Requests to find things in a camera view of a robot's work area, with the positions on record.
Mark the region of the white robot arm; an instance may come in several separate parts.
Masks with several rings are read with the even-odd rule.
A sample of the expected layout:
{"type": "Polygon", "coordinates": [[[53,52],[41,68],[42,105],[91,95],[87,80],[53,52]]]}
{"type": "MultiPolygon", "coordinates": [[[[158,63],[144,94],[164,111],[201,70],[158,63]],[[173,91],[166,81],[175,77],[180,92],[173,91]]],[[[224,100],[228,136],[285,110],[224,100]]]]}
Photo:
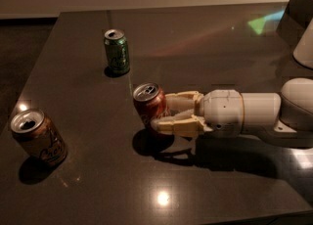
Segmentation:
{"type": "Polygon", "coordinates": [[[312,68],[295,56],[303,32],[244,29],[208,34],[198,62],[213,83],[165,96],[168,115],[151,120],[162,135],[254,136],[279,147],[309,148],[313,140],[312,68]]]}

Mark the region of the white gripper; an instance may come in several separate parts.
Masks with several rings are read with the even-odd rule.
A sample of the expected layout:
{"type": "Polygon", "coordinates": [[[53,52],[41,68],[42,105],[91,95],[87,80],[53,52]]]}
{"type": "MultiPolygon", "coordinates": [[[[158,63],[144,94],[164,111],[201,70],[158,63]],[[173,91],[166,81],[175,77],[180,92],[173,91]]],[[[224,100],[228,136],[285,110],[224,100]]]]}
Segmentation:
{"type": "Polygon", "coordinates": [[[184,91],[165,95],[173,116],[155,118],[151,127],[158,134],[195,138],[208,135],[233,138],[242,131],[244,103],[236,90],[214,90],[206,95],[198,91],[184,91]],[[200,116],[192,110],[201,102],[200,116]]]}

